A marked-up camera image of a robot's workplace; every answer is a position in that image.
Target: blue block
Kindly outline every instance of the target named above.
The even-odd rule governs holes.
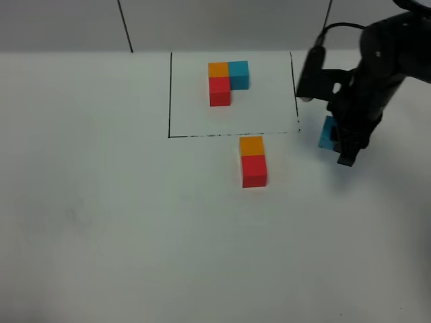
[[[248,72],[248,62],[229,62],[230,89],[249,89],[250,73]]]
[[[331,129],[336,127],[337,123],[333,116],[327,116],[323,125],[321,139],[319,141],[319,147],[334,151],[335,145],[331,140]]]

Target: cube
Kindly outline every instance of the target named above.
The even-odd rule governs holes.
[[[229,77],[229,64],[209,63],[208,77]]]
[[[210,77],[209,79],[209,105],[230,105],[230,81],[229,77]]]
[[[264,187],[267,185],[267,163],[265,155],[241,157],[242,187]]]
[[[339,143],[334,138],[336,132],[337,122],[333,116],[327,116],[323,125],[321,138],[319,140],[319,147],[339,152]]]
[[[248,72],[248,62],[229,62],[230,89],[249,89],[250,73]]]
[[[259,137],[241,137],[240,138],[240,154],[244,156],[265,155],[263,148],[263,138]]]

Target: white table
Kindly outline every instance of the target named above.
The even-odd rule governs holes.
[[[296,75],[304,54],[292,53]],[[192,129],[175,117],[190,108],[174,95],[181,73],[202,73],[188,55],[219,58],[174,53],[191,63],[172,68],[170,121],[170,53],[0,55],[0,313],[17,322],[429,322],[430,86],[405,82],[353,168],[317,148],[324,102],[298,103],[300,133],[266,120],[269,185],[245,190],[231,124],[219,137],[168,138],[169,126]],[[242,55],[258,59],[232,57]],[[280,53],[259,55],[278,70]],[[358,60],[328,56],[331,67]],[[283,73],[251,69],[257,83],[265,73],[286,82],[286,109],[289,63]],[[249,100],[237,98],[231,109]],[[229,110],[202,109],[191,123],[229,122]],[[253,114],[241,120],[259,126]]]

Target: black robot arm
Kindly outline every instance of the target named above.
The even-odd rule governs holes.
[[[362,33],[362,59],[351,71],[325,70],[323,41],[309,52],[296,96],[328,101],[337,123],[331,139],[339,164],[352,166],[368,146],[383,110],[406,76],[431,83],[431,21],[408,12],[368,26]],[[340,90],[334,94],[336,83]]]

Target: cable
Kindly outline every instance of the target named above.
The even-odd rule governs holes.
[[[322,29],[321,33],[319,34],[319,36],[316,39],[315,42],[315,46],[322,46],[323,43],[325,42],[325,36],[328,32],[328,30],[335,28],[335,27],[351,27],[351,28],[357,28],[357,29],[361,29],[364,30],[366,27],[362,26],[362,25],[358,25],[358,24],[352,24],[350,22],[337,22],[336,24],[331,24],[329,26],[326,26]]]

